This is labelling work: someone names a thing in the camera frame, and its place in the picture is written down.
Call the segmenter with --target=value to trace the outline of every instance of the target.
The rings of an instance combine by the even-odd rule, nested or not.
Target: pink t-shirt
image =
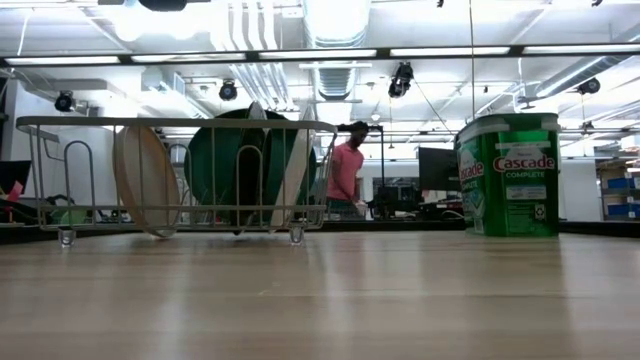
[[[356,174],[362,167],[364,156],[358,149],[353,149],[349,144],[344,143],[333,149],[333,163],[338,164],[340,169],[338,174],[333,173],[336,167],[331,170],[329,177],[329,187],[327,196],[339,200],[351,200],[356,191]],[[336,185],[336,179],[340,182],[341,187]]]

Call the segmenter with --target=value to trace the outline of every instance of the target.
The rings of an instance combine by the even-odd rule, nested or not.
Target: computer monitor
[[[458,154],[455,150],[419,148],[420,189],[460,191]]]
[[[0,161],[0,189],[4,194],[9,194],[13,185],[22,184],[22,194],[27,188],[31,161]]]

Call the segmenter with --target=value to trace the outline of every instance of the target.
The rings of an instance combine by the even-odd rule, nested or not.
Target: ceiling light
[[[16,57],[4,59],[11,66],[119,64],[117,56]]]
[[[193,138],[192,134],[173,134],[173,135],[165,135],[165,139],[191,139]]]
[[[370,68],[373,66],[372,63],[335,63],[335,62],[314,62],[311,64],[300,64],[298,65],[302,70],[316,70],[316,69],[360,69],[360,68]]]
[[[408,56],[470,56],[474,55],[503,55],[509,52],[508,46],[493,47],[462,47],[462,48],[411,48],[391,49],[392,57]]]
[[[580,54],[607,52],[640,51],[640,44],[601,44],[601,45],[557,45],[557,46],[527,46],[524,54]]]
[[[95,5],[95,0],[75,0],[73,2],[68,0],[2,0],[0,2],[0,9],[69,8]]]
[[[171,55],[134,55],[131,60],[136,63],[159,62],[225,62],[242,61],[246,59],[243,53],[211,53],[211,54],[171,54]]]
[[[342,49],[342,50],[302,50],[302,51],[266,51],[260,53],[262,60],[282,59],[332,59],[332,58],[372,58],[375,49]]]

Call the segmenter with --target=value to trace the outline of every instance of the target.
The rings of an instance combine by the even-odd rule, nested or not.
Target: man
[[[364,156],[358,150],[369,133],[369,126],[358,121],[351,125],[339,127],[351,133],[349,140],[333,149],[331,176],[327,189],[327,205],[329,214],[337,214],[342,220],[361,219],[354,203],[360,200],[360,189],[356,182],[356,174],[362,167]]]

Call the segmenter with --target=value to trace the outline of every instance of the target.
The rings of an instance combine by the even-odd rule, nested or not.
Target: table surface
[[[0,247],[0,359],[640,359],[640,242],[129,234]]]

